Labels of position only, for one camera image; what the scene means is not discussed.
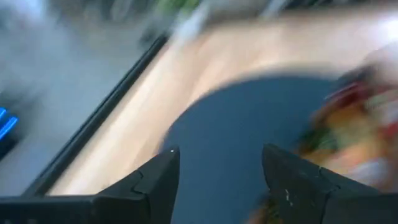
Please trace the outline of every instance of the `wooden table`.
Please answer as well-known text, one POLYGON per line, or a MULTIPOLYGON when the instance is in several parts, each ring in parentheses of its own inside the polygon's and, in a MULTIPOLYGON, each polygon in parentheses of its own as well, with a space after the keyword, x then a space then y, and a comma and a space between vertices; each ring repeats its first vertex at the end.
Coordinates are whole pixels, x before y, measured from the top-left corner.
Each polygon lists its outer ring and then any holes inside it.
POLYGON ((157 153, 190 104, 211 90, 253 78, 252 71, 315 65, 341 73, 396 40, 398 10, 391 6, 235 22, 184 47, 172 39, 49 194, 95 194, 128 175, 157 153))

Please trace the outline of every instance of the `black frame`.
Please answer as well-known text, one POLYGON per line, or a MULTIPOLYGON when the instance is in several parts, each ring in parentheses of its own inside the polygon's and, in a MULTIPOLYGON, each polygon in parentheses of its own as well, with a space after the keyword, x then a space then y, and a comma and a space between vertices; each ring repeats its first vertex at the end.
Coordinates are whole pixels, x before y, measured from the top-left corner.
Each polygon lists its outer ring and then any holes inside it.
POLYGON ((45 195, 63 171, 72 163, 85 144, 102 125, 112 110, 120 102, 130 87, 137 81, 141 73, 147 68, 157 53, 168 40, 163 34, 156 39, 149 50, 139 61, 127 72, 124 78, 114 87, 111 93, 101 102, 88 119, 80 126, 79 130, 64 145, 52 162, 40 173, 33 183, 22 194, 23 197, 34 197, 45 195))

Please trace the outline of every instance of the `wooden surface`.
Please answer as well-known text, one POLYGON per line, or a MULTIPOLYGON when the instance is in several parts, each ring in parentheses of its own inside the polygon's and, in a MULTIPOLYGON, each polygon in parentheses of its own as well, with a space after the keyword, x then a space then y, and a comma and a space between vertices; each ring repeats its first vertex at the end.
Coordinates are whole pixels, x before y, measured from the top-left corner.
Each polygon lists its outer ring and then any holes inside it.
POLYGON ((235 22, 184 47, 171 40, 49 194, 94 194, 128 175, 157 153, 170 125, 190 104, 211 90, 252 78, 253 71, 297 65, 345 71, 396 40, 394 7, 235 22))

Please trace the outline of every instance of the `gray floor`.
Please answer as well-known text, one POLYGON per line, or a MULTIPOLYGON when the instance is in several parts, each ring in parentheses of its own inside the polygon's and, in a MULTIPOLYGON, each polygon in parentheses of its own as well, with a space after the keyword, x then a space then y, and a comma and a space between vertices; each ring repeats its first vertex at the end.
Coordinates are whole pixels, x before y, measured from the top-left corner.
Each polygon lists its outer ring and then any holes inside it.
POLYGON ((24 96, 22 118, 32 120, 0 162, 0 195, 23 193, 148 48, 138 40, 149 16, 122 24, 88 17, 0 33, 0 85, 24 96))

